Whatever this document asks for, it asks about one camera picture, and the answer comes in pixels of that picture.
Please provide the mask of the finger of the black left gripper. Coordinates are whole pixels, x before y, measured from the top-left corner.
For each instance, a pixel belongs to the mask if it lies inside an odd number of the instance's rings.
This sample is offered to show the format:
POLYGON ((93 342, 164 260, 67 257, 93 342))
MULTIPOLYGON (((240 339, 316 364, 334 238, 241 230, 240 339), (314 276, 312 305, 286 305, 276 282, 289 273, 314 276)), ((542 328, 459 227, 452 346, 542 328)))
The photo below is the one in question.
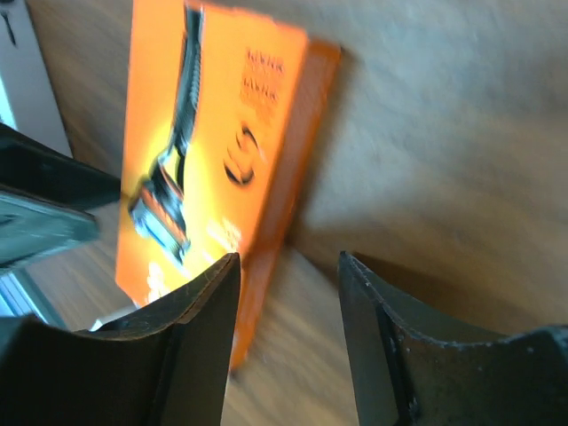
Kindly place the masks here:
POLYGON ((1 126, 1 269, 11 271, 99 236, 89 213, 116 202, 121 181, 1 126))

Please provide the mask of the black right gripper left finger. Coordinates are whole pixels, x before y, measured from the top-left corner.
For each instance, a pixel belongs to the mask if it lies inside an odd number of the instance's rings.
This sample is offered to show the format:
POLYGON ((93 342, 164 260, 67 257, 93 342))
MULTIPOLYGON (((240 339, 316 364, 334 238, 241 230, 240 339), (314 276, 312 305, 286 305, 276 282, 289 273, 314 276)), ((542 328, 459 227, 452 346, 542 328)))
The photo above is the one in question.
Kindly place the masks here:
POLYGON ((218 425, 240 284, 229 254, 96 331, 3 318, 2 424, 218 425))

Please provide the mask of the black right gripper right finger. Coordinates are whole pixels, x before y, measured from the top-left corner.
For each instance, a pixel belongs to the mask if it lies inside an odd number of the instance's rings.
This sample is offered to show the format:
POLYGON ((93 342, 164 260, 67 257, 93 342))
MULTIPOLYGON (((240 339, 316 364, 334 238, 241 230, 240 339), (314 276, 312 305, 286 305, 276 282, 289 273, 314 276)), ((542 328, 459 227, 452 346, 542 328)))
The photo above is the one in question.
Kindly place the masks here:
POLYGON ((392 286, 351 253, 337 272, 360 424, 566 424, 566 326, 500 335, 392 286))

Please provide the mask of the orange Gillette razor box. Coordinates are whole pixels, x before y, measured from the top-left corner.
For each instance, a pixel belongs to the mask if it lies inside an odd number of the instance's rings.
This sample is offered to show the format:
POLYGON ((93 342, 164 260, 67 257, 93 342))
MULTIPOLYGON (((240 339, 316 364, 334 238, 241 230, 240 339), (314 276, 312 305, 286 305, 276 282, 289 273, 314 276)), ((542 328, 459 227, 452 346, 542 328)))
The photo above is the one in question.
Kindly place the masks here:
POLYGON ((115 281, 141 307, 238 254, 231 368, 254 340, 341 55, 246 9, 133 5, 115 281))

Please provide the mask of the grey white razor box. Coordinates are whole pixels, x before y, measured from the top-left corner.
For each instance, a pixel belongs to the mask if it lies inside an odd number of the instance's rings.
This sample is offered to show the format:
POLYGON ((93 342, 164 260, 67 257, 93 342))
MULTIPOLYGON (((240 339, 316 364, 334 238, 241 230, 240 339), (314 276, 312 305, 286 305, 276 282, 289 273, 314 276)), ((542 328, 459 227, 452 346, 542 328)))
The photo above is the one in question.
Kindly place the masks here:
POLYGON ((1 3, 1 123, 73 156, 24 1, 1 3))

